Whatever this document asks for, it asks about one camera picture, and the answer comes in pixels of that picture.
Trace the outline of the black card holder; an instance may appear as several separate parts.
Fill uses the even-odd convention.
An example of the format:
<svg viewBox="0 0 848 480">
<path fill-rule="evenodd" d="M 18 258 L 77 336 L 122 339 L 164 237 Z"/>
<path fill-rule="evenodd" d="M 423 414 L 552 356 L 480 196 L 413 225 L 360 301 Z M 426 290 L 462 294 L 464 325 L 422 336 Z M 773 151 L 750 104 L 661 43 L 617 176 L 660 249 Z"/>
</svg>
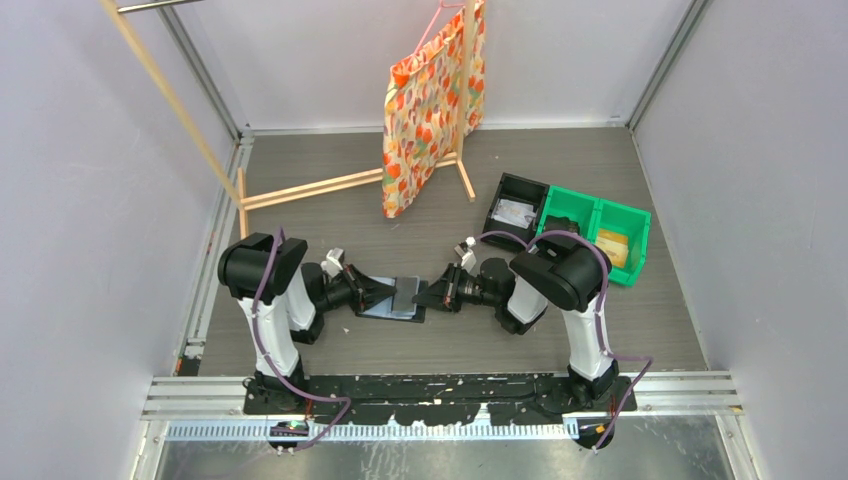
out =
<svg viewBox="0 0 848 480">
<path fill-rule="evenodd" d="M 384 283 L 394 285 L 396 277 L 375 277 L 376 279 L 383 281 Z M 427 281 L 420 278 L 419 290 L 418 293 L 425 290 L 429 284 Z M 411 323 L 424 323 L 426 318 L 426 308 L 424 306 L 420 306 L 416 304 L 416 313 L 413 317 L 397 317 L 393 316 L 391 313 L 391 300 L 385 300 L 380 303 L 376 308 L 367 312 L 366 314 L 356 313 L 356 316 L 362 318 L 370 318 L 370 319 L 378 319 L 378 320 L 391 320 L 391 321 L 400 321 L 400 322 L 411 322 Z"/>
</svg>

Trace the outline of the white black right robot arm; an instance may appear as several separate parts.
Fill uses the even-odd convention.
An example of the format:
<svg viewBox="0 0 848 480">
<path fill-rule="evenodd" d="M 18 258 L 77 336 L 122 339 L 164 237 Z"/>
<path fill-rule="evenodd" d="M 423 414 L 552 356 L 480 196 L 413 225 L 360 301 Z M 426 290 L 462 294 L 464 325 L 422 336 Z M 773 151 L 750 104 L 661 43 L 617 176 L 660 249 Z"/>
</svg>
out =
<svg viewBox="0 0 848 480">
<path fill-rule="evenodd" d="M 572 400 L 591 411 L 610 398 L 619 374 L 606 343 L 604 299 L 611 267 L 608 256 L 584 237 L 550 230 L 511 260 L 484 260 L 476 273 L 460 263 L 449 265 L 413 302 L 443 312 L 458 312 L 466 304 L 487 306 L 514 335 L 529 332 L 550 306 L 556 307 L 569 342 Z"/>
</svg>

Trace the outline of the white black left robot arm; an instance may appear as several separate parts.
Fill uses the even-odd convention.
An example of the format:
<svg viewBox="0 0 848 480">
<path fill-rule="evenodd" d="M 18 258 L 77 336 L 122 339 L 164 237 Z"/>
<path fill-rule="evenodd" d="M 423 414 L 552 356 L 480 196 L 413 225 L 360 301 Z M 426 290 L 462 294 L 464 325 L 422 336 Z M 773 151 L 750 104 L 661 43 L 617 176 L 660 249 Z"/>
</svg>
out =
<svg viewBox="0 0 848 480">
<path fill-rule="evenodd" d="M 348 306 L 357 314 L 397 293 L 345 261 L 345 251 L 331 249 L 318 263 L 306 262 L 304 239 L 253 233 L 221 254 L 217 276 L 244 312 L 256 354 L 257 389 L 280 412 L 298 412 L 306 399 L 323 402 L 307 391 L 299 343 L 313 344 L 324 314 Z"/>
</svg>

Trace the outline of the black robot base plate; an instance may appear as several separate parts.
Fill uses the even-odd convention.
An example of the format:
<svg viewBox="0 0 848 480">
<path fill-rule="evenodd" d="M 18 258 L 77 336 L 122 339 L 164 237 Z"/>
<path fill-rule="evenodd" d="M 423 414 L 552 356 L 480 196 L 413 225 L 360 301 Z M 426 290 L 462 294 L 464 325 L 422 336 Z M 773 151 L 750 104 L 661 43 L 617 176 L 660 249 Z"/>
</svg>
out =
<svg viewBox="0 0 848 480">
<path fill-rule="evenodd" d="M 243 379 L 243 410 L 248 415 L 293 414 L 328 424 L 402 426 L 468 425 L 487 412 L 496 426 L 545 425 L 573 412 L 610 417 L 616 408 L 634 411 L 624 394 L 631 381 L 619 376 L 598 399 L 591 399 L 567 376 L 550 373 L 451 375 L 314 375 L 299 386 L 304 399 L 277 380 L 255 374 Z"/>
</svg>

